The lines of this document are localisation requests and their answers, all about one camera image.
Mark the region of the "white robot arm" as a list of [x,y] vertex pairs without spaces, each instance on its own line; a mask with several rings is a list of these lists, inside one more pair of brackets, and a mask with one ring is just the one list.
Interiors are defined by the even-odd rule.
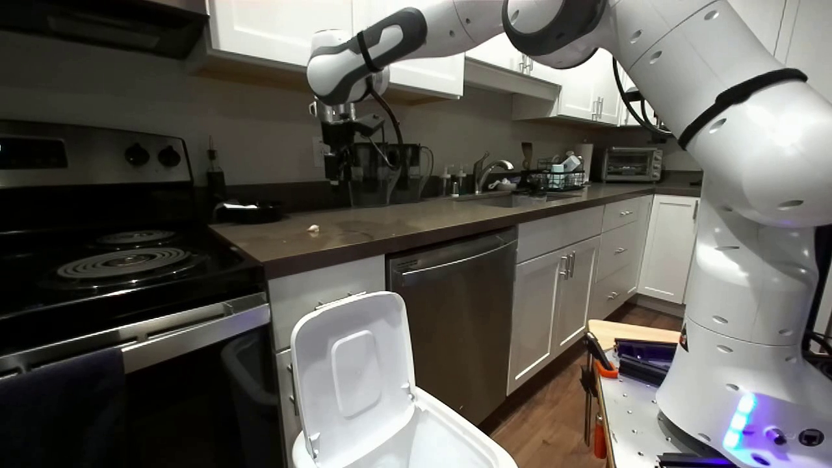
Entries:
[[697,163],[697,236],[659,416],[735,468],[832,468],[832,379],[810,351],[828,272],[832,104],[728,0],[423,0],[350,37],[316,34],[307,84],[350,104],[400,60],[502,34],[569,71],[623,68]]

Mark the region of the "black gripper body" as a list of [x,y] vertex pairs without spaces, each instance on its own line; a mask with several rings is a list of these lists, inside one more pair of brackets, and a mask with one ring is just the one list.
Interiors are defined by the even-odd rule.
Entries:
[[371,117],[361,117],[354,104],[325,104],[315,98],[309,111],[319,125],[325,162],[330,163],[338,163],[348,152],[356,136],[371,136],[380,130],[380,125]]

